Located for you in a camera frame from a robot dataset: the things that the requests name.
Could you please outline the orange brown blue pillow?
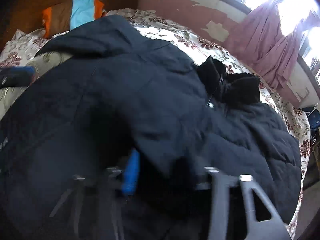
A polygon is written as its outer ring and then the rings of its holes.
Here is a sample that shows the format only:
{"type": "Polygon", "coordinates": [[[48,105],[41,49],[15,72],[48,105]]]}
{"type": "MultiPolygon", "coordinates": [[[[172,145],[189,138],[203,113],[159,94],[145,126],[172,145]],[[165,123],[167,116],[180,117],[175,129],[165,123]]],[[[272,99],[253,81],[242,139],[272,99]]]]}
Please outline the orange brown blue pillow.
{"type": "Polygon", "coordinates": [[[71,0],[42,11],[44,38],[73,30],[83,24],[105,16],[107,11],[101,0],[71,0]]]}

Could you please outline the blue backpack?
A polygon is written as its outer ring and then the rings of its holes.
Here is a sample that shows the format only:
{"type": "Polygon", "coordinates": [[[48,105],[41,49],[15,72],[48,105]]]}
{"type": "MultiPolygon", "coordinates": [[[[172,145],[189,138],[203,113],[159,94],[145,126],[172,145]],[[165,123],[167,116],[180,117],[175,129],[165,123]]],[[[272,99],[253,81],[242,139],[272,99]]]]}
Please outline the blue backpack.
{"type": "Polygon", "coordinates": [[[320,126],[320,113],[316,107],[305,107],[302,109],[307,115],[310,128],[318,129],[320,126]]]}

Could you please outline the brown framed window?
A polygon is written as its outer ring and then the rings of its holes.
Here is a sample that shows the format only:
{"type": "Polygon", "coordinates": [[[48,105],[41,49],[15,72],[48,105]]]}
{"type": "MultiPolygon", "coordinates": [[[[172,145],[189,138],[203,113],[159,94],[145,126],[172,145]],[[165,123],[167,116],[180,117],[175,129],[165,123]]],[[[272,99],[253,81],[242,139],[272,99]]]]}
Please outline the brown framed window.
{"type": "MultiPolygon", "coordinates": [[[[246,16],[271,0],[221,0],[244,12],[246,16]]],[[[298,55],[309,68],[319,63],[319,3],[316,0],[276,0],[280,14],[281,32],[291,33],[294,25],[303,22],[298,55]]]]}

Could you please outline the pink left curtain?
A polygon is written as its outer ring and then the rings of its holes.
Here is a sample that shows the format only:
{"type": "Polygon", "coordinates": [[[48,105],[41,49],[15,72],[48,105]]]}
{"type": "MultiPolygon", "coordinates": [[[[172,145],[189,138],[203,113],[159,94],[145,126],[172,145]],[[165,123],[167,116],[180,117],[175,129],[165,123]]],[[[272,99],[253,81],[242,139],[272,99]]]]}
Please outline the pink left curtain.
{"type": "Polygon", "coordinates": [[[291,33],[281,32],[278,2],[271,0],[252,10],[223,42],[238,60],[251,67],[273,89],[284,87],[297,61],[303,22],[291,33]]]}

